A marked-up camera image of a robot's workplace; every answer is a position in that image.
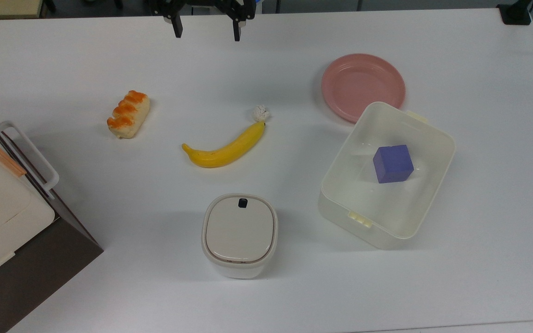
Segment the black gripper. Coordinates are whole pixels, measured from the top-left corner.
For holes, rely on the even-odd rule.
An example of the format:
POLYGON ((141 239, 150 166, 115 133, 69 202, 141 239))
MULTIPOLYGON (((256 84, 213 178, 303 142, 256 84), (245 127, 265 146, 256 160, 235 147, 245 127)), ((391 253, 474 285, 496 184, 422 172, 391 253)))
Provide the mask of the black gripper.
POLYGON ((246 21, 254 19, 257 6, 255 0, 243 0, 241 4, 238 0, 150 0, 151 13, 164 17, 172 25, 176 38, 181 38, 183 32, 180 11, 184 3, 189 6, 217 7, 231 19, 236 42, 241 39, 241 28, 246 21))

